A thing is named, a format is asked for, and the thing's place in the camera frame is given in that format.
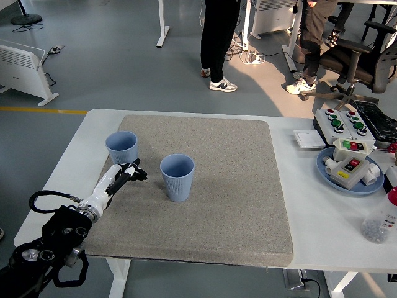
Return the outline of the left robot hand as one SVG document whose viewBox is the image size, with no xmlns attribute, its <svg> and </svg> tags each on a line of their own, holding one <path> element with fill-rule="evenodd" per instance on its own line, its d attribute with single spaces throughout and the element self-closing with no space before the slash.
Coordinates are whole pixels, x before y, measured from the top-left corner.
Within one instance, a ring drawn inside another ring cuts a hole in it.
<svg viewBox="0 0 397 298">
<path fill-rule="evenodd" d="M 139 165 L 139 158 L 132 163 L 112 165 L 99 180 L 92 194 L 87 199 L 83 199 L 76 210 L 89 217 L 92 222 L 97 222 L 108 208 L 113 196 L 126 182 L 147 180 L 147 173 Z"/>
</svg>

